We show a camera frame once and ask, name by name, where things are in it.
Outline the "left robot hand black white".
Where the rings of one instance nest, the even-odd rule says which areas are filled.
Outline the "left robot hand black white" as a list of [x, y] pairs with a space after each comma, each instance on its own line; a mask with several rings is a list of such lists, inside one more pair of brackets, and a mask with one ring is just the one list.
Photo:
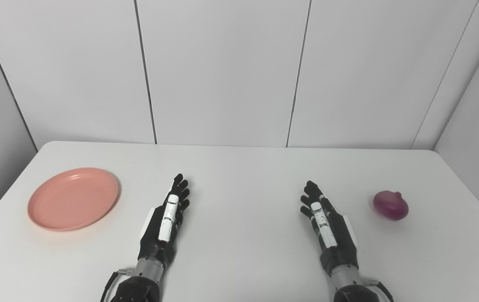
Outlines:
[[188, 180], [180, 173], [175, 176], [169, 193], [154, 209], [147, 228], [140, 239], [137, 259], [156, 259], [165, 267], [176, 256], [176, 237], [184, 221], [184, 211], [190, 205]]

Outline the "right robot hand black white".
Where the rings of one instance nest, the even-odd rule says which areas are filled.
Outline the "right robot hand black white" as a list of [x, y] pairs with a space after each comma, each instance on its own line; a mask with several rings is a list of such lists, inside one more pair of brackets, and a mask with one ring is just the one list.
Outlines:
[[309, 220], [321, 248], [320, 262], [328, 275], [338, 266], [359, 268], [357, 248], [345, 223], [329, 199], [312, 180], [304, 187], [300, 211]]

